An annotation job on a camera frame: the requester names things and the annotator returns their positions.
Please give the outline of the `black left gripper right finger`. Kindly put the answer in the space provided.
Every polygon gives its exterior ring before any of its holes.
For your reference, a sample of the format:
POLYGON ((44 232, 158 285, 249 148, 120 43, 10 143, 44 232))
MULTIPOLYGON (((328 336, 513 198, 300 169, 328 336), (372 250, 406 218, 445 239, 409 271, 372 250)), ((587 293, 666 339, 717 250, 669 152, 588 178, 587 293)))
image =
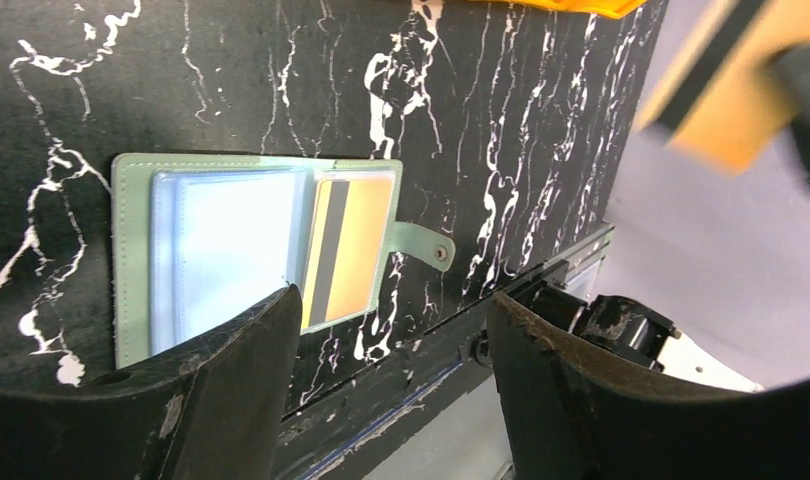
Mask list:
POLYGON ((810 380, 743 393, 670 377, 503 294, 487 330, 520 479, 810 479, 810 380))

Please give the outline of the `green card holder wallet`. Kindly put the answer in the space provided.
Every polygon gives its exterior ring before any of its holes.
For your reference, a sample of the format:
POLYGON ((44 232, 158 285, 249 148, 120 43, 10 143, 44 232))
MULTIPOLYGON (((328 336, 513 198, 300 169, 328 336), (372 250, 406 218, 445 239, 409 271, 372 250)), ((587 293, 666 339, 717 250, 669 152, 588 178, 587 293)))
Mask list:
POLYGON ((439 232, 397 219, 398 160, 123 153, 112 164, 115 363, 125 368, 199 336, 278 289, 301 295, 317 182, 395 175, 373 312, 393 254, 445 272, 439 232))

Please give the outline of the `gold card with black stripe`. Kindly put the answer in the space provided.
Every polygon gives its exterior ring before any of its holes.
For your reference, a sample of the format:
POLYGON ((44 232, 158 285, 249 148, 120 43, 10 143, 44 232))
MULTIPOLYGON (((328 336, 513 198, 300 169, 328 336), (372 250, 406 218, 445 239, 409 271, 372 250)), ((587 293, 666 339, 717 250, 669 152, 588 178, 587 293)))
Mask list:
POLYGON ((810 44, 810 1, 715 1, 669 65, 635 125, 732 174, 747 170, 796 107, 774 57, 810 44))

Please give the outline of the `orange three-compartment bin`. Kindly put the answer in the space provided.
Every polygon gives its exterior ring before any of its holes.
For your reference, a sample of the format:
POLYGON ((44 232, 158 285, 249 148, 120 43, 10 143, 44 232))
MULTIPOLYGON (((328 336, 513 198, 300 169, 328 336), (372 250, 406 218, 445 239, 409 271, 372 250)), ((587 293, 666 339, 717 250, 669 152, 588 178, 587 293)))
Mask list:
POLYGON ((645 4, 646 0, 488 0, 488 2, 520 4, 546 11, 585 13, 609 19, 622 19, 645 4))

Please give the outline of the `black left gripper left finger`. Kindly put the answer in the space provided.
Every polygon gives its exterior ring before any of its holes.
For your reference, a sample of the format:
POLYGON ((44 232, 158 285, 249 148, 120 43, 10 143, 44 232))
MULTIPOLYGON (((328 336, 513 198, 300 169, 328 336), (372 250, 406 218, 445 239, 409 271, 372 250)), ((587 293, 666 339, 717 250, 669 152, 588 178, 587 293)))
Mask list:
POLYGON ((282 288, 80 388, 0 388, 0 479, 266 479, 300 336, 282 288))

